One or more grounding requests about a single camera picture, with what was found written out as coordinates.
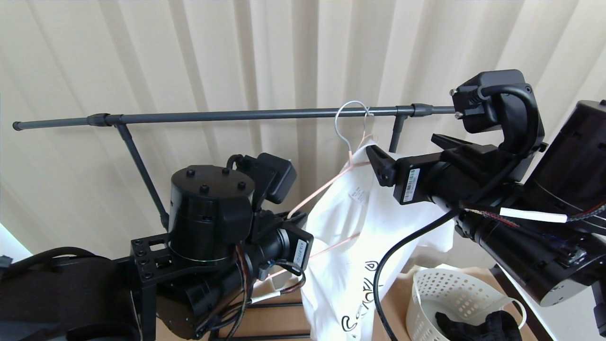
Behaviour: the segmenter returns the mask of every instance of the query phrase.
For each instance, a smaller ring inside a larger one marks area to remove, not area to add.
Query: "robotic arm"
[[[503,143],[479,146],[433,135],[432,142],[443,152],[399,160],[377,146],[368,147],[379,184],[393,186],[400,204],[431,201],[447,212],[395,248],[453,218],[460,235],[487,250],[542,306],[591,286],[599,333],[606,336],[606,245],[595,236],[606,234],[606,101],[579,102],[547,148],[532,88],[519,71],[480,73],[452,90],[451,96],[467,132],[501,129]],[[375,108],[375,115],[395,112],[401,119],[404,113],[425,116],[450,110],[418,104]],[[15,122],[15,130],[116,127],[168,233],[132,240],[130,256],[118,260],[59,248],[17,262],[3,274],[0,267],[0,336],[29,341],[149,341],[155,339],[157,316],[176,335],[200,339],[231,321],[237,326],[250,303],[252,283],[267,276],[271,265],[302,274],[313,242],[301,229],[305,214],[286,219],[284,214],[261,209],[264,200],[279,203],[286,196],[296,177],[290,162],[269,154],[234,155],[227,167],[181,169],[171,179],[169,214],[126,126],[208,121],[215,116],[217,120],[278,118],[277,112],[280,118],[334,115],[331,109],[303,110],[293,116],[289,110],[260,111],[256,116],[204,113],[195,119],[192,115],[197,114],[188,113],[102,113]],[[363,114],[346,110],[343,116]],[[538,152],[545,152],[543,159],[529,180],[520,184]],[[166,248],[154,251],[154,245]],[[63,255],[74,257],[57,257]],[[242,293],[245,299],[231,305]],[[377,297],[375,302],[389,332]]]

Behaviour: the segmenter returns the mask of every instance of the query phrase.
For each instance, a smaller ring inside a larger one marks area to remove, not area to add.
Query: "white cable sleeve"
[[[267,300],[267,299],[270,299],[272,297],[278,297],[280,295],[281,294],[280,294],[279,291],[274,291],[274,292],[270,292],[269,294],[261,295],[259,297],[253,297],[252,299],[250,299],[250,302],[251,302],[250,304],[254,304],[256,302]]]
[[[565,223],[568,216],[565,214],[537,212],[537,211],[522,211],[512,208],[501,208],[500,215],[511,218],[521,218],[537,221],[548,221],[550,223]]]

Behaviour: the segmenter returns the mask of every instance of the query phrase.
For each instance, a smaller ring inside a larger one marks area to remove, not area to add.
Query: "clothing tag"
[[[357,187],[353,192],[349,193],[349,196],[364,206],[368,205],[368,198],[370,197],[370,193]]]

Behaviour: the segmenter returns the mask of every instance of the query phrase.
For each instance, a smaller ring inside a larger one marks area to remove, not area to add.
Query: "laundry basket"
[[[446,269],[426,269],[415,273],[406,329],[412,341],[448,341],[440,332],[436,312],[452,321],[480,325],[491,312],[515,302],[522,311],[519,328],[526,322],[524,306],[506,297],[476,277]]]

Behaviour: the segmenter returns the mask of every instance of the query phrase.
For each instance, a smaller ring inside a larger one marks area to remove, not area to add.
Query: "basket handle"
[[[518,329],[522,329],[522,327],[526,324],[526,308],[524,308],[524,305],[520,301],[511,297],[503,297],[502,299],[495,301],[493,304],[486,307],[485,309],[488,311],[503,310],[503,308],[509,303],[515,303],[515,305],[520,308],[520,312],[522,313],[522,320],[520,321],[520,323],[518,323]]]

